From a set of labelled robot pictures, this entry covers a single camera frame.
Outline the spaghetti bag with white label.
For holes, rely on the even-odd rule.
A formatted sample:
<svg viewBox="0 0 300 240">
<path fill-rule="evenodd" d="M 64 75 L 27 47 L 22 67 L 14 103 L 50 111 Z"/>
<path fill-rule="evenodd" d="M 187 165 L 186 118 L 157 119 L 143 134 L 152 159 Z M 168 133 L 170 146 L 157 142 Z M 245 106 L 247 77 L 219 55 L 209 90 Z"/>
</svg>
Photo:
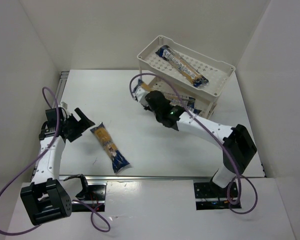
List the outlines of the spaghetti bag with white label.
<svg viewBox="0 0 300 240">
<path fill-rule="evenodd" d="M 184 76 L 193 87 L 199 88 L 209 83 L 209 80 L 205 76 L 199 73 L 188 61 L 168 45 L 161 46 L 155 54 L 167 61 Z"/>
</svg>

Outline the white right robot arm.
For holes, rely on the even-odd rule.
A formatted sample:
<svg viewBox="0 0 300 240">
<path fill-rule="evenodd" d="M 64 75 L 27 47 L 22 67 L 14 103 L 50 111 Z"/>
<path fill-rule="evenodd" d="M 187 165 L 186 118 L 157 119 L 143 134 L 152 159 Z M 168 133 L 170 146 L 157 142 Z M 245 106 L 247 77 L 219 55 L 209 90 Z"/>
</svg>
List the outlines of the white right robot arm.
<svg viewBox="0 0 300 240">
<path fill-rule="evenodd" d="M 257 153 L 249 131 L 241 124 L 222 125 L 195 115 L 182 106 L 171 104 L 157 90 L 147 93 L 142 102 L 163 126 L 192 134 L 222 150 L 222 165 L 211 179 L 221 189 L 226 188 L 235 176 L 243 174 Z"/>
</svg>

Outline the yellow spaghetti bag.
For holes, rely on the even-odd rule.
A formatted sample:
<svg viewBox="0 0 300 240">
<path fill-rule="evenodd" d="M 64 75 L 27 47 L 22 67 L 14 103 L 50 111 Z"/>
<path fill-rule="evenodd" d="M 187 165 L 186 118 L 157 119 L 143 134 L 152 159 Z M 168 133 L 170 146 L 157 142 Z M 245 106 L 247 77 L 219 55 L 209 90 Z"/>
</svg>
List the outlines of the yellow spaghetti bag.
<svg viewBox="0 0 300 240">
<path fill-rule="evenodd" d="M 102 122 L 98 126 L 91 128 L 90 132 L 96 137 L 103 150 L 110 158 L 112 170 L 115 174 L 118 174 L 120 171 L 130 165 L 127 159 L 119 151 L 111 135 Z"/>
<path fill-rule="evenodd" d="M 143 80 L 141 80 L 140 78 L 138 79 L 137 87 L 141 87 L 142 89 L 144 89 L 145 91 L 148 91 L 148 92 L 153 91 L 153 89 L 148 84 L 146 84 Z"/>
</svg>

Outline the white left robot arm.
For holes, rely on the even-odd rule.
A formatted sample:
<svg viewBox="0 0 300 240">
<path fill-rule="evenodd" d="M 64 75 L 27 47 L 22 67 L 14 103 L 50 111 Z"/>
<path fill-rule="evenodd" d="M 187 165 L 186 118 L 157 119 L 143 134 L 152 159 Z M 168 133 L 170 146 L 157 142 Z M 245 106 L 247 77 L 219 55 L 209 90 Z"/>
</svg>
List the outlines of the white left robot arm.
<svg viewBox="0 0 300 240">
<path fill-rule="evenodd" d="M 60 165 L 66 142 L 73 142 L 95 123 L 80 108 L 79 120 L 65 107 L 46 110 L 46 122 L 39 134 L 40 154 L 30 185 L 23 187 L 20 197 L 31 223 L 44 223 L 67 218 L 72 214 L 72 201 L 59 181 Z"/>
</svg>

